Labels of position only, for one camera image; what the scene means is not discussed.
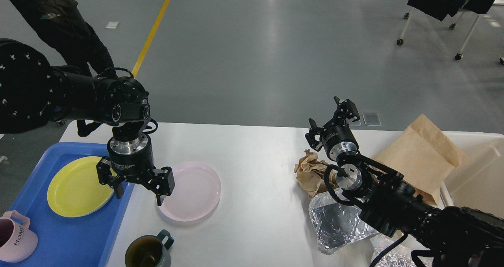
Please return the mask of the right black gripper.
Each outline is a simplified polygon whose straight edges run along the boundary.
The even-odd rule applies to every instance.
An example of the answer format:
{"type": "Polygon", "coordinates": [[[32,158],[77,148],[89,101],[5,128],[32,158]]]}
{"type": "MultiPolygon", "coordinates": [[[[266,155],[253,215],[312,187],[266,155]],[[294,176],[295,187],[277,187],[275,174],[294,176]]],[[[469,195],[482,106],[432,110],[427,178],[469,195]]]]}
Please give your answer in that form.
{"type": "Polygon", "coordinates": [[[315,120],[308,118],[309,129],[305,138],[311,149],[319,152],[324,147],[327,157],[332,161],[337,161],[343,153],[358,152],[358,142],[348,121],[357,122],[361,117],[356,105],[351,100],[342,100],[337,96],[334,96],[333,99],[337,104],[337,109],[331,118],[332,128],[324,130],[324,127],[318,127],[315,120]]]}

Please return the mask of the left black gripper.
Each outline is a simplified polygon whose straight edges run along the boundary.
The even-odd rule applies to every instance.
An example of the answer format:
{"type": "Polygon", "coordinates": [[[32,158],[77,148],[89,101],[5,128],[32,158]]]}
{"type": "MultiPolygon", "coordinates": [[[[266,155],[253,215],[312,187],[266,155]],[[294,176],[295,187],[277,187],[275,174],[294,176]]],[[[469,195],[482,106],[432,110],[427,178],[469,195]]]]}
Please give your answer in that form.
{"type": "Polygon", "coordinates": [[[116,199],[124,195],[126,184],[142,184],[156,196],[157,206],[161,206],[165,197],[175,188],[174,174],[171,167],[154,169],[152,140],[141,134],[132,141],[119,141],[110,138],[107,143],[109,158],[103,156],[96,165],[98,181],[110,187],[116,199]]]}

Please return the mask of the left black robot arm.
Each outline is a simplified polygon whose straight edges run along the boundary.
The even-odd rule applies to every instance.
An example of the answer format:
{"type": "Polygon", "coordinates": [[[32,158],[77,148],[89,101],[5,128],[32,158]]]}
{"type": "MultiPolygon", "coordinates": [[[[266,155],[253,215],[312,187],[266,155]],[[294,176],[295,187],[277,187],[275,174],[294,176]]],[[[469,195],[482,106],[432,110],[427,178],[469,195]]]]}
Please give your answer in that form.
{"type": "Polygon", "coordinates": [[[1,133],[21,134],[50,122],[76,120],[86,137],[103,124],[112,127],[106,156],[96,165],[98,180],[124,193],[124,182],[140,184],[160,206],[175,189],[171,167],[154,165],[148,91],[132,73],[115,78],[116,67],[96,77],[74,66],[51,66],[34,48],[2,38],[0,44],[1,133]]]}

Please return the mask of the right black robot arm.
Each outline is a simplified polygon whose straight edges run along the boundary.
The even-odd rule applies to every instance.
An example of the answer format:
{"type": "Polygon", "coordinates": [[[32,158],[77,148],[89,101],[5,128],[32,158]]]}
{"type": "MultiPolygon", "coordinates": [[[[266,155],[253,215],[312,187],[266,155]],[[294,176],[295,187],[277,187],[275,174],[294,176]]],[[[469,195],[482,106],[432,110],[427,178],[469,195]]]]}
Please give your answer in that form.
{"type": "Polygon", "coordinates": [[[334,163],[323,181],[335,202],[360,209],[359,218],[385,236],[403,235],[376,256],[371,266],[413,236],[425,250],[411,251],[417,267],[422,257],[434,267],[503,266],[503,219],[468,207],[439,209],[427,204],[400,172],[364,156],[348,124],[360,120],[354,102],[334,97],[337,109],[322,127],[309,119],[309,146],[324,149],[334,163]]]}

